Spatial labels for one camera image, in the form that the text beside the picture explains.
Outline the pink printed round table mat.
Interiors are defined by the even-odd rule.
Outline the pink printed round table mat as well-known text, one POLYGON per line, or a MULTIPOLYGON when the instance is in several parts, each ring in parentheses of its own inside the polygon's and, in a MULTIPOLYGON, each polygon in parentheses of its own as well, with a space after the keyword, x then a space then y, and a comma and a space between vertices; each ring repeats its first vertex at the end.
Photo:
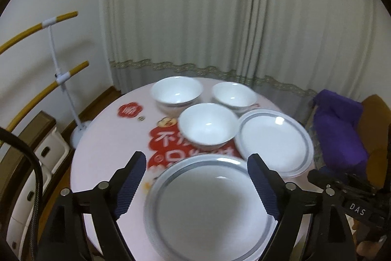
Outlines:
MULTIPOLYGON (((204 92, 191 105, 216 103, 212 87, 222 81, 195 78, 204 86, 204 92)), ((136 260, 163 260, 155 251, 146 234, 144 204, 156 178, 180 160, 200 154, 220 154, 245 160, 235 146, 235 138, 215 150, 201 150, 188 142, 178 129, 178 117, 182 111, 164 112, 151 97, 151 87, 145 85, 129 92, 104 109, 89 125, 77 145, 70 185, 73 192, 93 189, 99 182, 110 180, 113 174, 124 168, 131 156, 140 151, 146 156, 146 172, 132 199, 128 211, 117 220, 126 244, 136 260)), ((257 102, 242 115, 255 109, 280 112, 272 102, 257 95, 257 102)), ((283 178, 304 190, 314 190, 307 180, 312 165, 300 176, 283 178)))

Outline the dark wooden cabinet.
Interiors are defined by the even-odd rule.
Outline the dark wooden cabinet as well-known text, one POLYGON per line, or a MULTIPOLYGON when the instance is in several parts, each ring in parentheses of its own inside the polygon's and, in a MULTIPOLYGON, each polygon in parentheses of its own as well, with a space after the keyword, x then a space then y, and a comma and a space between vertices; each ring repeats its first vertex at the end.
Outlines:
POLYGON ((1 129, 1 142, 9 147, 1 160, 1 214, 11 213, 33 164, 28 154, 34 151, 56 125, 54 117, 39 112, 16 136, 1 129))

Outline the upper yellow rack bar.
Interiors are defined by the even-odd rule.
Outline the upper yellow rack bar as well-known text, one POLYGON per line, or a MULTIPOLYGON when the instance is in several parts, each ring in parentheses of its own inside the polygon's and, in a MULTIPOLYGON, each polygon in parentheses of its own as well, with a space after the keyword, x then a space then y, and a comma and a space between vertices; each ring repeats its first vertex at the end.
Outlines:
POLYGON ((62 21, 66 21, 68 19, 72 19, 74 17, 78 16, 77 11, 68 12, 66 14, 62 14, 57 17, 52 17, 49 19, 44 20, 41 23, 36 24, 35 26, 32 26, 31 28, 28 28, 21 33, 17 34, 13 38, 9 39, 6 43, 1 45, 0 53, 3 54, 5 51, 10 49, 10 47, 14 46, 15 44, 19 43, 20 41, 24 40, 26 37, 31 36, 34 33, 37 33, 38 31, 41 31, 45 28, 48 28, 49 26, 55 25, 57 23, 60 23, 62 21))

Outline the grey-rimmed white plate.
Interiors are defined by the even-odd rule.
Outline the grey-rimmed white plate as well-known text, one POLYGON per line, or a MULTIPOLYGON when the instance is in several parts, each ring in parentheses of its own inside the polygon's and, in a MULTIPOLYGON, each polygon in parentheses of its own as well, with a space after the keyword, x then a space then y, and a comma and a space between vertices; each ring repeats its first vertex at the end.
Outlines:
POLYGON ((276 221, 244 160, 200 154, 156 178, 144 204, 144 225, 163 260, 258 260, 276 221))
POLYGON ((302 175, 314 160, 307 130, 288 115, 270 109, 255 109, 239 118, 235 146, 245 160, 258 154, 283 178, 302 175))

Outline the brown wooden chair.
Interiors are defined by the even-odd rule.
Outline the brown wooden chair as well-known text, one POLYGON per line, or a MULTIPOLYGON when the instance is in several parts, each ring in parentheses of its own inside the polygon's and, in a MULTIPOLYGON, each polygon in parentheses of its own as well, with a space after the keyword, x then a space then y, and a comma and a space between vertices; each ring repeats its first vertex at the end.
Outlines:
POLYGON ((390 108, 378 95, 367 97, 362 103, 363 112, 357 132, 369 158, 366 165, 367 179, 376 189, 384 186, 388 165, 388 129, 390 108))

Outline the purple cloth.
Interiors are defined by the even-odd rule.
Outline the purple cloth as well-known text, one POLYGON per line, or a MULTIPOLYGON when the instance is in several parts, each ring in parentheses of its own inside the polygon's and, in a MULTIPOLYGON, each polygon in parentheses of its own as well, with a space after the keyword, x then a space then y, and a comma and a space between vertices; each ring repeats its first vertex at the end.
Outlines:
POLYGON ((327 168, 365 177, 369 155, 357 133, 362 104, 329 90, 319 92, 314 103, 314 128, 327 168))

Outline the white pleated curtain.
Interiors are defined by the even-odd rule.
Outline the white pleated curtain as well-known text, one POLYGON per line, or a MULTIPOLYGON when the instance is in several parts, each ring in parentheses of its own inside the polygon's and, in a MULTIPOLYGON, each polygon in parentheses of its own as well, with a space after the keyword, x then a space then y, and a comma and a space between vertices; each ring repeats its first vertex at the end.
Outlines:
POLYGON ((373 0, 102 0, 101 9, 123 91, 193 73, 356 99, 372 51, 373 0))

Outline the white rack stand with base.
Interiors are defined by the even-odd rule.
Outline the white rack stand with base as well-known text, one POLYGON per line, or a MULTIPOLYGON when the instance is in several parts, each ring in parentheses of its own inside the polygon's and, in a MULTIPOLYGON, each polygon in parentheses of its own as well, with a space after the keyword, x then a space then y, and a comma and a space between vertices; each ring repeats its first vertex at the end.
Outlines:
POLYGON ((72 117, 74 118, 74 121, 76 123, 76 127, 73 129, 73 131, 70 135, 70 144, 71 144, 72 148, 74 148, 74 149, 77 148, 77 145, 79 144, 82 136, 84 135, 84 132, 86 132, 91 121, 82 122, 81 119, 79 118, 79 115, 76 112, 74 102, 72 100, 70 92, 68 91, 68 88, 66 87, 66 82, 71 78, 71 72, 70 71, 67 71, 67 72, 61 71, 61 67, 58 63, 58 57, 56 54, 56 47, 55 47, 55 43, 54 43, 54 35, 52 32, 52 27, 57 23, 74 18, 77 15, 78 15, 78 12, 69 12, 68 14, 63 14, 63 15, 60 15, 57 17, 52 17, 52 18, 46 19, 45 21, 42 22, 43 29, 48 30, 49 47, 50 47, 50 53, 52 56, 52 61, 54 63, 54 68, 55 68, 56 83, 60 86, 64 96, 67 98, 68 105, 70 106, 70 110, 72 113, 72 117))

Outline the white bowl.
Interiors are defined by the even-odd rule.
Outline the white bowl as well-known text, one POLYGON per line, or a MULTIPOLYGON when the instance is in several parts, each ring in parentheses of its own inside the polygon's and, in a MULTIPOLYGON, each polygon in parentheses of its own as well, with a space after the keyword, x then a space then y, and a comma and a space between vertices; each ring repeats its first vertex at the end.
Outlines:
POLYGON ((164 78, 151 87, 156 106, 169 113, 191 106, 203 92, 204 86, 199 80, 186 76, 164 78))
POLYGON ((230 109, 216 103, 199 103, 178 117, 181 135, 201 150, 215 150, 235 138, 239 118, 230 109))
POLYGON ((257 94, 246 85, 220 82, 212 87, 213 100, 234 112, 243 113, 257 102, 257 94))

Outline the white storage drawer unit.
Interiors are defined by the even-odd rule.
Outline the white storage drawer unit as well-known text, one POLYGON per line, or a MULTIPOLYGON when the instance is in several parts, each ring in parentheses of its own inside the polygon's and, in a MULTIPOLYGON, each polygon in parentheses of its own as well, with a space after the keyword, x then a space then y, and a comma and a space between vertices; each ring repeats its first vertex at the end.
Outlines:
POLYGON ((12 212, 1 214, 1 234, 18 260, 22 260, 24 253, 36 259, 38 222, 44 207, 43 193, 69 153, 69 145, 55 126, 27 155, 33 164, 33 171, 24 183, 12 212))

